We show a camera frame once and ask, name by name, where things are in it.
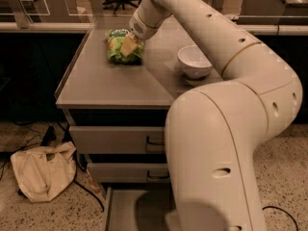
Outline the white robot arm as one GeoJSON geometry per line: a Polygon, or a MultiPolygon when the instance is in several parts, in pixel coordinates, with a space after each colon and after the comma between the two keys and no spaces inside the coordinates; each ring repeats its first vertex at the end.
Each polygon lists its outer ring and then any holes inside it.
{"type": "Polygon", "coordinates": [[[167,113],[167,166],[182,231],[267,231],[253,166],[302,103],[295,71],[249,32],[201,0],[142,0],[122,53],[173,15],[220,81],[181,94],[167,113]]]}

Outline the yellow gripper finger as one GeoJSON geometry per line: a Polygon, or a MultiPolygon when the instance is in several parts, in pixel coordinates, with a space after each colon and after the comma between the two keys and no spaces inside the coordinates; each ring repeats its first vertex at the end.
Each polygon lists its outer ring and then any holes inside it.
{"type": "Polygon", "coordinates": [[[123,40],[123,43],[120,48],[120,53],[124,57],[130,55],[141,55],[142,41],[133,33],[128,33],[123,40]]]}

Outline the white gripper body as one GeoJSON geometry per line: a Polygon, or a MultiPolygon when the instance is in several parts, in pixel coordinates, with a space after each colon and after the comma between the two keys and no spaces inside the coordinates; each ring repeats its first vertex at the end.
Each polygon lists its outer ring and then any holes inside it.
{"type": "Polygon", "coordinates": [[[131,32],[142,41],[152,38],[170,12],[153,0],[141,0],[129,22],[131,32]]]}

